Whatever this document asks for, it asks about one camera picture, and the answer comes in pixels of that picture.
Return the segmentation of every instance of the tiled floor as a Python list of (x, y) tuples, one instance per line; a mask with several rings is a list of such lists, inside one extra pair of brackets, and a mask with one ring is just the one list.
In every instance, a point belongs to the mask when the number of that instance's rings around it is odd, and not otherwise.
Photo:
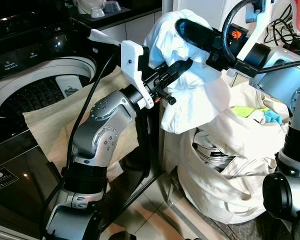
[(169, 188), (170, 177), (164, 173), (101, 234), (100, 240), (108, 240), (121, 231), (135, 235), (137, 240), (225, 239), (200, 218), (177, 190), (169, 206), (165, 202)]

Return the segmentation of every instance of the washing machine label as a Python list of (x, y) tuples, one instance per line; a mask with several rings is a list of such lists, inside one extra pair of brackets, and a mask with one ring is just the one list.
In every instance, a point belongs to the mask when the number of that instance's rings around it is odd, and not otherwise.
[(19, 178), (12, 174), (8, 169), (1, 168), (0, 169), (0, 189), (5, 188), (6, 186), (14, 183)]
[(11, 61), (5, 61), (5, 63), (6, 63), (4, 65), (4, 70), (5, 71), (18, 67), (18, 64), (13, 62), (13, 61), (12, 62)]

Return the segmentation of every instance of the washing machine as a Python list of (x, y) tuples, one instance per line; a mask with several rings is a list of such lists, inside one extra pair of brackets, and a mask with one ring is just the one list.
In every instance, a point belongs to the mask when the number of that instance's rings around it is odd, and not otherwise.
[(60, 175), (22, 113), (93, 82), (112, 51), (87, 33), (73, 28), (62, 0), (0, 0), (0, 239), (38, 237), (42, 204)]

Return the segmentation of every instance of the beige cloth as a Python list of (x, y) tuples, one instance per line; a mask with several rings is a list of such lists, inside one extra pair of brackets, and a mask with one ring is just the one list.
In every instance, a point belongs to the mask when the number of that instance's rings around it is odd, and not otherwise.
[[(84, 114), (84, 122), (95, 102), (110, 93), (128, 86), (121, 69), (117, 67), (110, 75), (102, 78)], [(88, 96), (92, 84), (71, 96), (39, 110), (25, 112), (23, 116), (35, 140), (49, 161), (61, 171), (66, 165), (68, 140), (79, 112)], [(110, 164), (119, 161), (138, 146), (135, 121), (121, 133)]]

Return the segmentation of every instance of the white bracket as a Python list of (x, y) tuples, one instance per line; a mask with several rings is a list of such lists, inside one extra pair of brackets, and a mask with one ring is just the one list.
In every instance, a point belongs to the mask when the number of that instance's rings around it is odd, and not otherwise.
[(256, 17), (256, 26), (253, 30), (253, 33), (249, 37), (249, 39), (244, 44), (243, 48), (237, 55), (237, 59), (240, 59), (242, 61), (245, 60), (248, 53), (251, 51), (251, 49), (254, 47), (258, 39), (260, 38), (261, 34), (265, 31), (265, 29), (268, 27), (268, 24), (271, 21), (271, 0), (265, 0), (264, 9), (262, 12), (260, 12)]
[(154, 101), (144, 86), (142, 72), (138, 71), (139, 56), (142, 56), (143, 54), (144, 49), (141, 45), (130, 40), (121, 42), (122, 72), (143, 97), (138, 102), (140, 109), (143, 109), (144, 107), (151, 109), (154, 106)]

